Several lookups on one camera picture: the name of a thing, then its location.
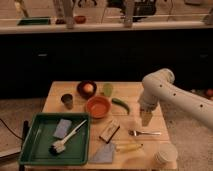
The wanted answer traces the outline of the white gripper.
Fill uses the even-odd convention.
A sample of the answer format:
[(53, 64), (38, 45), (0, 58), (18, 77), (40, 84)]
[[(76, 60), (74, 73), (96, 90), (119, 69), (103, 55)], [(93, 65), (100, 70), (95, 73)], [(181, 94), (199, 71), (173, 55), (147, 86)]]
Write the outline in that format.
[(138, 99), (138, 103), (140, 105), (140, 109), (142, 110), (140, 112), (142, 125), (146, 127), (149, 125), (152, 119), (153, 114), (151, 111), (156, 109), (158, 99), (153, 95), (142, 93)]

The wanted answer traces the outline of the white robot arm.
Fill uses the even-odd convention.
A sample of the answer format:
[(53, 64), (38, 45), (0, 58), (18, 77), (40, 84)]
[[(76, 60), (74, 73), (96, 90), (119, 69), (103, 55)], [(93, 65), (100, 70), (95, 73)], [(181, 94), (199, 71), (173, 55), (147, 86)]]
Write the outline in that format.
[(143, 91), (138, 99), (140, 108), (153, 111), (159, 100), (170, 102), (213, 130), (213, 101), (173, 85), (175, 75), (163, 68), (142, 79)]

